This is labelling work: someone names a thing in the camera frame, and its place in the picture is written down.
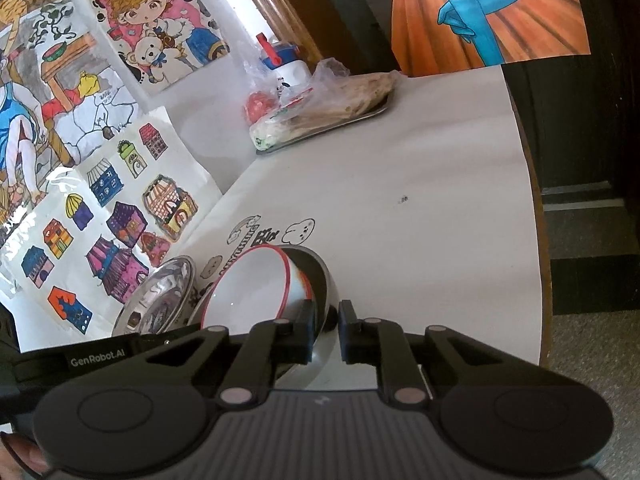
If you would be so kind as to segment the left hand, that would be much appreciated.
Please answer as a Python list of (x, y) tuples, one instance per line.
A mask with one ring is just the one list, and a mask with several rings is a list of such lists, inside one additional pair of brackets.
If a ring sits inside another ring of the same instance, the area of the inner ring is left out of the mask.
[(23, 478), (23, 462), (38, 474), (44, 474), (50, 467), (35, 443), (19, 434), (1, 434), (1, 479), (20, 480)]

